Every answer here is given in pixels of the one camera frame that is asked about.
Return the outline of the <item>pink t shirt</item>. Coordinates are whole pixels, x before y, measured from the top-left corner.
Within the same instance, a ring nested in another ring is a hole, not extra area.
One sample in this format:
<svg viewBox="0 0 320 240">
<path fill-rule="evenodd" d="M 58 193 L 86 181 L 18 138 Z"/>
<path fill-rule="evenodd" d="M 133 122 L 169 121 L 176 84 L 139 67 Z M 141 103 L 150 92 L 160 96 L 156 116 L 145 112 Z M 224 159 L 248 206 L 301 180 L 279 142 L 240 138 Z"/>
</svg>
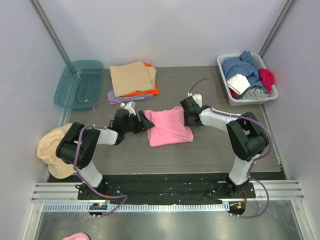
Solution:
<svg viewBox="0 0 320 240">
<path fill-rule="evenodd" d="M 150 147 L 190 143 L 194 140 L 191 128 L 185 126 L 181 106 L 163 111 L 145 110 L 144 115 L 154 124 L 154 127 L 147 130 Z"/>
</svg>

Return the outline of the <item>lavender t shirt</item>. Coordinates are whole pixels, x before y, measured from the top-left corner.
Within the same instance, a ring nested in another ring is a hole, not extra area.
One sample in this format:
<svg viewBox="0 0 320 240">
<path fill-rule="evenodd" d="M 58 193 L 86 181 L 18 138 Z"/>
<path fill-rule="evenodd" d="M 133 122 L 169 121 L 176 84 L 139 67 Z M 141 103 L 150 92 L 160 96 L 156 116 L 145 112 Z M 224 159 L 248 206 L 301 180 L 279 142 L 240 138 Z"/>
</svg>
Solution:
<svg viewBox="0 0 320 240">
<path fill-rule="evenodd" d="M 114 90 L 111 90 L 107 93 L 108 101 L 111 105 L 117 105 L 121 104 L 124 102 L 130 102 L 130 101 L 140 101 L 140 100 L 145 100 L 148 98 L 152 98 L 154 95 L 149 94 L 146 97 L 115 97 Z"/>
</svg>

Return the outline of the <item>teal t shirt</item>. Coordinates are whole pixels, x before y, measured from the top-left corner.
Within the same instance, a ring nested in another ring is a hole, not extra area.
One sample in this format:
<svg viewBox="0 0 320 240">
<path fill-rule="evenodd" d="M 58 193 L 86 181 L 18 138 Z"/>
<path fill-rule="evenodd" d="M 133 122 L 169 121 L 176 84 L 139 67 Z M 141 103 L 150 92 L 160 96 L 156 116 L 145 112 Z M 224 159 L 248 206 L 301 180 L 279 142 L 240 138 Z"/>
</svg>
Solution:
<svg viewBox="0 0 320 240">
<path fill-rule="evenodd" d="M 148 97 L 149 95 L 148 94 L 138 94 L 138 95 L 134 95 L 132 97 L 134 98 L 145 98 L 145 97 Z"/>
</svg>

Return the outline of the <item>orange t shirt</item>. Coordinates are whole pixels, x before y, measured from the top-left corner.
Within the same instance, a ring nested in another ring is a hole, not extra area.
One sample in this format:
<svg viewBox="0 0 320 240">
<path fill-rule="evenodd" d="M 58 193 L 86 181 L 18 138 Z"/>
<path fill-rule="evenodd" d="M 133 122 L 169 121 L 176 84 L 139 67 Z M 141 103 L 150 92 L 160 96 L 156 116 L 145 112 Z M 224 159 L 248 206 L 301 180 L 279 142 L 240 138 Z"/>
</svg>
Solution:
<svg viewBox="0 0 320 240">
<path fill-rule="evenodd" d="M 152 90 L 147 90 L 147 91 L 136 91 L 130 94 L 126 94 L 124 95 L 124 97 L 128 98 L 128 97 L 135 97 L 138 95 L 158 95 L 159 94 L 159 90 L 158 90 L 158 86 L 156 83 L 156 73 L 157 70 L 150 64 L 150 63 L 144 63 L 144 65 L 148 68 L 150 76 L 151 76 L 151 83 L 153 85 L 153 89 Z"/>
</svg>

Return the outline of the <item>beige t shirt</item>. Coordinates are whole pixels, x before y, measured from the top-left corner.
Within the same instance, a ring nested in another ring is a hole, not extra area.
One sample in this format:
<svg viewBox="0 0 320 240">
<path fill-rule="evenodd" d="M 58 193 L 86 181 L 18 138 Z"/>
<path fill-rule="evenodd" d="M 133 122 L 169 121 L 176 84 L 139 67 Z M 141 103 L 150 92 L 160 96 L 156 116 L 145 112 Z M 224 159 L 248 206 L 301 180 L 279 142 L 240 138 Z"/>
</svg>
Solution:
<svg viewBox="0 0 320 240">
<path fill-rule="evenodd" d="M 115 97 L 135 92 L 152 91 L 156 85 L 157 70 L 143 61 L 110 66 L 110 76 Z"/>
</svg>

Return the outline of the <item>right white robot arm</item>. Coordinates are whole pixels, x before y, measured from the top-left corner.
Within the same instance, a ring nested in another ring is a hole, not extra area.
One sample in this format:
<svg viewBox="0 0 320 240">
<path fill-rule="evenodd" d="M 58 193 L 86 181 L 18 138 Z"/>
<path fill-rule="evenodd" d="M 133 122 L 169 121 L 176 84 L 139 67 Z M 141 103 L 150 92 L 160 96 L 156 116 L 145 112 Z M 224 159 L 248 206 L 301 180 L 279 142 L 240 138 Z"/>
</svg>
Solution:
<svg viewBox="0 0 320 240">
<path fill-rule="evenodd" d="M 253 165 L 260 159 L 265 148 L 272 146 L 267 129 L 252 112 L 232 114 L 208 105 L 200 106 L 192 96 L 185 98 L 180 104 L 185 126 L 213 127 L 228 134 L 235 160 L 226 178 L 225 191 L 230 197 L 238 197 L 250 181 Z"/>
</svg>

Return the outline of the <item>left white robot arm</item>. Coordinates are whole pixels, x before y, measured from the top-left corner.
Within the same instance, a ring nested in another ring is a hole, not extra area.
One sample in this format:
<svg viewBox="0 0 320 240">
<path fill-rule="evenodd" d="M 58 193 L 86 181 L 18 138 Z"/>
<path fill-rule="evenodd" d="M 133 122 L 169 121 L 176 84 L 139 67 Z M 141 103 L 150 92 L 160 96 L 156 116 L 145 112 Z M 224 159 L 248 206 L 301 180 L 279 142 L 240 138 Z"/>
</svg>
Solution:
<svg viewBox="0 0 320 240">
<path fill-rule="evenodd" d="M 127 133 L 139 134 L 154 126 L 141 110 L 131 113 L 127 109 L 118 109 L 107 127 L 73 123 L 58 144 L 55 155 L 67 165 L 71 165 L 79 178 L 90 186 L 89 194 L 100 200 L 106 195 L 107 185 L 92 161 L 96 146 L 119 145 Z"/>
</svg>

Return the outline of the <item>white cloth in basket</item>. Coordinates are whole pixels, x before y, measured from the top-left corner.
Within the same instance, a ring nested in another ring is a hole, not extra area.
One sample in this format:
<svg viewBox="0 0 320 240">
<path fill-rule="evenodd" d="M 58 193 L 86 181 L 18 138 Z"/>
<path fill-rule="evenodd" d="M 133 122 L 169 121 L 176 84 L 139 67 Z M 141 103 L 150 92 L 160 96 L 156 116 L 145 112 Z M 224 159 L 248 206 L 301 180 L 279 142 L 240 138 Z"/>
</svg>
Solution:
<svg viewBox="0 0 320 240">
<path fill-rule="evenodd" d="M 247 77 L 239 73 L 229 78 L 226 82 L 227 86 L 238 95 L 242 95 L 249 87 L 251 87 Z"/>
</svg>

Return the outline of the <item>teal plastic bin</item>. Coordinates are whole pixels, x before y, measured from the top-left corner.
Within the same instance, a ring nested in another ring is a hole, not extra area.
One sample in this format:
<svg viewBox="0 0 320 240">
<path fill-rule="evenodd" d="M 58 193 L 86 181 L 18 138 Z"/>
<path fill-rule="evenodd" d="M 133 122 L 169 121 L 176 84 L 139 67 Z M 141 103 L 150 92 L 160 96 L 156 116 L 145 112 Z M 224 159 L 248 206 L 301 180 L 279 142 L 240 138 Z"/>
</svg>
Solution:
<svg viewBox="0 0 320 240">
<path fill-rule="evenodd" d="M 68 64 L 60 77 L 54 104 L 68 110 L 90 110 L 99 99 L 104 70 L 103 63 L 97 60 L 77 60 Z"/>
</svg>

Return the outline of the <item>grey cloth in basket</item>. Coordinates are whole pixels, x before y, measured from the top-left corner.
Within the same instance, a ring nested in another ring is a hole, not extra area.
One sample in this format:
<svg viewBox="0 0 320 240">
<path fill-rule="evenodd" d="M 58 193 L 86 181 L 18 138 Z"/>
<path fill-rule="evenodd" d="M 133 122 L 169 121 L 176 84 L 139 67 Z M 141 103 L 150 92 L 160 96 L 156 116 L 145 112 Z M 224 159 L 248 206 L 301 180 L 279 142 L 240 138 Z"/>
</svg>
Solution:
<svg viewBox="0 0 320 240">
<path fill-rule="evenodd" d="M 243 94 L 241 99 L 242 100 L 262 100 L 266 99 L 270 96 L 268 92 L 266 92 L 263 88 L 250 88 L 246 90 Z"/>
</svg>

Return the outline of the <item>blue checked shirt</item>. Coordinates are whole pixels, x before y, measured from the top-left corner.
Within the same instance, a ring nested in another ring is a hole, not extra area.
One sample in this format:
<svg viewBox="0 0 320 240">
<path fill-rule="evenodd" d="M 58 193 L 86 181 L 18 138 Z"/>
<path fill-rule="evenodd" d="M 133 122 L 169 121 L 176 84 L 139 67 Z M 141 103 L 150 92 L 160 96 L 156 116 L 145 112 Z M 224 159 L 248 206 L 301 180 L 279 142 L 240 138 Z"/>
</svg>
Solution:
<svg viewBox="0 0 320 240">
<path fill-rule="evenodd" d="M 236 74 L 241 74 L 247 77 L 251 85 L 247 90 L 250 88 L 263 88 L 268 92 L 260 80 L 259 69 L 250 51 L 244 51 L 239 57 L 225 59 L 222 64 L 222 71 L 226 81 Z"/>
</svg>

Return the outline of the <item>white plastic basket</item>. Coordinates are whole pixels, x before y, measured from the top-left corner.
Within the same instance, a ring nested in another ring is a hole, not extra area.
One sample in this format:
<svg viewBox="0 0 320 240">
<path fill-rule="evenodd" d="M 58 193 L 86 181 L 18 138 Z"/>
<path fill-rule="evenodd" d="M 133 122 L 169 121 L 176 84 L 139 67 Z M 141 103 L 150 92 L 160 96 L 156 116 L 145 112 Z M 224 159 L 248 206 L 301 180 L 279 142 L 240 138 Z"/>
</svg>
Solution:
<svg viewBox="0 0 320 240">
<path fill-rule="evenodd" d="M 220 55 L 217 63 L 231 106 L 263 104 L 279 96 L 274 76 L 258 54 Z"/>
</svg>

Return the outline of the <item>pink cloth at bottom edge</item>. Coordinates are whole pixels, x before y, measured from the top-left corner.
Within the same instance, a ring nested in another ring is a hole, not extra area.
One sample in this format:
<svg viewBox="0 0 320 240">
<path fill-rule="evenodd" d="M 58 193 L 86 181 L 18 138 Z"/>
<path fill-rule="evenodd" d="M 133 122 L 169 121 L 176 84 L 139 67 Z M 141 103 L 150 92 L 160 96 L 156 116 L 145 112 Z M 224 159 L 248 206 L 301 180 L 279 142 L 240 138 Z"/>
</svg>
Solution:
<svg viewBox="0 0 320 240">
<path fill-rule="evenodd" d="M 91 238 L 84 232 L 75 233 L 64 237 L 62 240 L 90 240 Z"/>
</svg>

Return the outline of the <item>aluminium rail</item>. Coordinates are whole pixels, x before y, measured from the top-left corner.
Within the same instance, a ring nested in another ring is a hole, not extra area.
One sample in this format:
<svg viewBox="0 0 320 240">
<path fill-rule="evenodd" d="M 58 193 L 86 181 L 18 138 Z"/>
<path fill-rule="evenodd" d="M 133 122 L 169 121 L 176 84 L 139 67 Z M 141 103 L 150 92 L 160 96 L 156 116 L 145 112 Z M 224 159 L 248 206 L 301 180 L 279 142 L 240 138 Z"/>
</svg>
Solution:
<svg viewBox="0 0 320 240">
<path fill-rule="evenodd" d="M 37 183 L 31 197 L 33 203 L 37 202 L 74 202 L 77 200 L 78 190 L 75 182 Z M 266 200 L 268 191 L 271 201 L 304 200 L 304 194 L 297 180 L 263 180 L 254 182 L 253 187 L 257 200 Z"/>
</svg>

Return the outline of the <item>aluminium frame post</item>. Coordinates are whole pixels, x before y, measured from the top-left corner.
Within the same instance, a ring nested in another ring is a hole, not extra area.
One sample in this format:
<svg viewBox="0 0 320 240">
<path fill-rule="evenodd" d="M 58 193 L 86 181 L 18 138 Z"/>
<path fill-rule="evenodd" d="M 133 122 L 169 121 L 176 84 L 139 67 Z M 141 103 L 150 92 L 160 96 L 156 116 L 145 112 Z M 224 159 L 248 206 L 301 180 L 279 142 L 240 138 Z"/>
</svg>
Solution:
<svg viewBox="0 0 320 240">
<path fill-rule="evenodd" d="M 67 52 L 65 51 L 58 35 L 56 34 L 49 18 L 47 17 L 47 14 L 45 13 L 41 3 L 39 0 L 30 0 L 29 1 L 34 9 L 34 11 L 36 12 L 36 14 L 38 15 L 40 21 L 42 22 L 45 30 L 47 31 L 49 37 L 51 38 L 52 42 L 54 43 L 58 53 L 60 54 L 62 60 L 65 62 L 66 65 L 71 63 L 71 60 L 67 54 Z"/>
<path fill-rule="evenodd" d="M 291 11 L 293 10 L 297 0 L 286 0 L 283 8 L 281 9 L 278 17 L 276 18 L 267 38 L 265 39 L 260 51 L 259 56 L 263 58 L 273 41 L 275 40 L 277 34 L 280 32 L 282 25 L 286 21 L 287 17 L 290 15 Z"/>
</svg>

